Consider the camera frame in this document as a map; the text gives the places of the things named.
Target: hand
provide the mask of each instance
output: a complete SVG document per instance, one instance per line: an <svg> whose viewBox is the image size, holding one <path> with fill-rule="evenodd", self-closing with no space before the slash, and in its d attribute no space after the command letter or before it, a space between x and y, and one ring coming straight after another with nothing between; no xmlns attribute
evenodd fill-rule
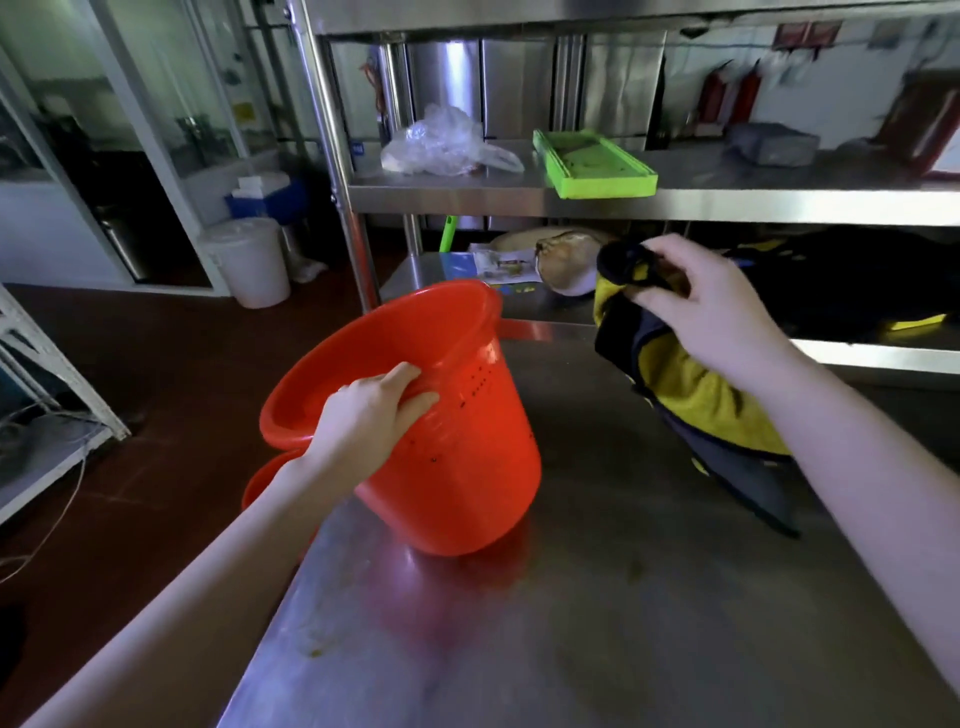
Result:
<svg viewBox="0 0 960 728"><path fill-rule="evenodd" d="M628 286L627 297L664 320L693 358L737 389L758 395L786 366L808 361L770 318L736 264L676 234L643 243L680 269L683 298L664 288Z"/></svg>
<svg viewBox="0 0 960 728"><path fill-rule="evenodd" d="M311 472L332 473L351 489L376 473L410 425L440 400L436 392L424 392L397 407L418 376L417 367L402 362L386 375L341 387L327 399L300 460Z"/></svg>

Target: right hand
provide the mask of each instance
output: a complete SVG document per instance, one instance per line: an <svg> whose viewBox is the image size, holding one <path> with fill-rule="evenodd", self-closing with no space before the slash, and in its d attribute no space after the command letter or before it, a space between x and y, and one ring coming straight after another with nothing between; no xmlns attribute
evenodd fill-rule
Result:
<svg viewBox="0 0 960 728"><path fill-rule="evenodd" d="M650 238L643 245L686 275L690 295L627 286L627 298L663 319L705 367L757 395L784 367L806 360L733 261L677 234Z"/></svg>

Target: gray box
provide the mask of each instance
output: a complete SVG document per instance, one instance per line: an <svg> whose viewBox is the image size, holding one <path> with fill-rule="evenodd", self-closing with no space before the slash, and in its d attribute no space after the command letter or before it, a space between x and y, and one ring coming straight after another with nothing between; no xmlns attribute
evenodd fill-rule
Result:
<svg viewBox="0 0 960 728"><path fill-rule="evenodd" d="M762 167L806 167L813 163L820 137L782 124L747 122L727 130L727 146Z"/></svg>

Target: plastic bag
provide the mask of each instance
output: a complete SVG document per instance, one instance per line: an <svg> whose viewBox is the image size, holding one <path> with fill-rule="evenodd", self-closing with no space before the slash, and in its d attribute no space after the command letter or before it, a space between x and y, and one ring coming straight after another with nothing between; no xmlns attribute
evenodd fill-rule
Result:
<svg viewBox="0 0 960 728"><path fill-rule="evenodd" d="M483 140L483 128L456 107L430 104L421 121L404 129L380 153L387 172L465 175L480 164L522 172L523 162Z"/></svg>

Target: fire extinguisher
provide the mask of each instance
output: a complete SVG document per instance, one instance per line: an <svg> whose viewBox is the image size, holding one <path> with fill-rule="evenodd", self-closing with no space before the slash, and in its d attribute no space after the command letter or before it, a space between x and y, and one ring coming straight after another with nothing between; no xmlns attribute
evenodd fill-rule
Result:
<svg viewBox="0 0 960 728"><path fill-rule="evenodd" d="M729 63L730 61L721 63L704 79L704 86L700 89L700 101L697 103L697 121L703 124L714 124L720 117L723 97L727 93L727 83L723 80L721 71Z"/></svg>
<svg viewBox="0 0 960 728"><path fill-rule="evenodd" d="M730 124L739 124L742 121L750 121L750 114L754 111L756 95L760 92L760 61L754 64L750 73L740 80L740 88L736 92L736 101L733 102L733 110L730 112Z"/></svg>

